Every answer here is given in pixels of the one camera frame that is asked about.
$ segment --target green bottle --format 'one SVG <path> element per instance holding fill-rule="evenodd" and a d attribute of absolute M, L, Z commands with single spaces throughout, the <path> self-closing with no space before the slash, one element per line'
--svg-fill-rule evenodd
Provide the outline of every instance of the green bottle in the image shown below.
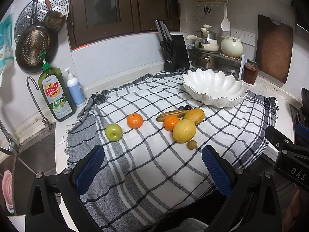
<path fill-rule="evenodd" d="M 59 68 L 50 67 L 45 61 L 46 53 L 40 57 L 43 59 L 43 73 L 38 84 L 50 111 L 58 122 L 62 122 L 76 112 L 75 104 Z"/>

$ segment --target stainless steel sink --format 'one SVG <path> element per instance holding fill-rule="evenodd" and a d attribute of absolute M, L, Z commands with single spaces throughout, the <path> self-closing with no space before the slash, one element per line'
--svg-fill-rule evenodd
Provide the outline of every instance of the stainless steel sink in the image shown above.
<path fill-rule="evenodd" d="M 13 206 L 15 215 L 26 214 L 27 202 L 33 179 L 37 172 L 56 174 L 55 128 L 44 131 L 22 146 L 13 163 Z"/>

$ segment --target dark wooden cabinet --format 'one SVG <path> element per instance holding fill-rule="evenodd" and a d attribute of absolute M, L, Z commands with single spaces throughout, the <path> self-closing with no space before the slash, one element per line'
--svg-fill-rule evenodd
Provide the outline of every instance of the dark wooden cabinet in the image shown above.
<path fill-rule="evenodd" d="M 178 0 L 138 0 L 141 31 L 155 31 L 155 20 L 164 20 L 170 30 L 180 30 Z"/>
<path fill-rule="evenodd" d="M 179 31 L 178 0 L 69 0 L 71 48 L 119 35 L 156 31 L 156 19 Z"/>

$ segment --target tangerine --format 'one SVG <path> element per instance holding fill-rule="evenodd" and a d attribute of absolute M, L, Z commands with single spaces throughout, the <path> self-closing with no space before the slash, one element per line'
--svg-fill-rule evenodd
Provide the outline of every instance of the tangerine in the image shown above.
<path fill-rule="evenodd" d="M 127 118 L 127 124 L 132 129 L 140 128 L 144 123 L 143 117 L 138 113 L 132 113 Z"/>
<path fill-rule="evenodd" d="M 176 115 L 170 115 L 164 120 L 164 127 L 168 131 L 172 131 L 174 126 L 180 121 L 180 119 Z"/>

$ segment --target green pump cap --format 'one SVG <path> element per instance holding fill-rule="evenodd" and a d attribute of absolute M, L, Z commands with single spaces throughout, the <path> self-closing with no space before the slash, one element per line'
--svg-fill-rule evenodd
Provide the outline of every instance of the green pump cap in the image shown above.
<path fill-rule="evenodd" d="M 50 68 L 50 64 L 46 63 L 45 61 L 45 56 L 46 56 L 46 52 L 43 52 L 39 55 L 39 57 L 43 59 L 43 67 L 42 67 L 43 70 L 47 70 L 48 68 Z"/>

